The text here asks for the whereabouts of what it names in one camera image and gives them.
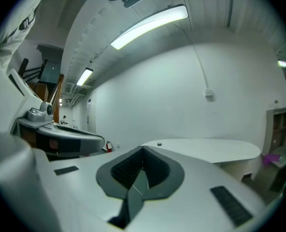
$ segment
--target fluorescent light fixture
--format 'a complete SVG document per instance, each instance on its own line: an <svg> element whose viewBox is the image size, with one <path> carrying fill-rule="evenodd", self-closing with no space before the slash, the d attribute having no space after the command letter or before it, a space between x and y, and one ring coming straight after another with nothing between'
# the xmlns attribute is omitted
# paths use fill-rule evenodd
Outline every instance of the fluorescent light fixture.
<svg viewBox="0 0 286 232"><path fill-rule="evenodd" d="M77 86L82 86L92 73L93 73L92 69L86 68L83 74L81 75L79 81L77 82Z"/></svg>
<svg viewBox="0 0 286 232"><path fill-rule="evenodd" d="M286 67L286 61L279 60L279 61L278 61L278 65L279 65L280 67Z"/></svg>
<svg viewBox="0 0 286 232"><path fill-rule="evenodd" d="M165 25L169 22L181 20L188 18L187 8L184 5L180 5L174 8L166 9L157 14L154 14L143 21L137 23L122 35L120 35L117 39L115 39L111 46L115 49L119 50L123 46L127 45L129 42L138 38L140 35Z"/></svg>

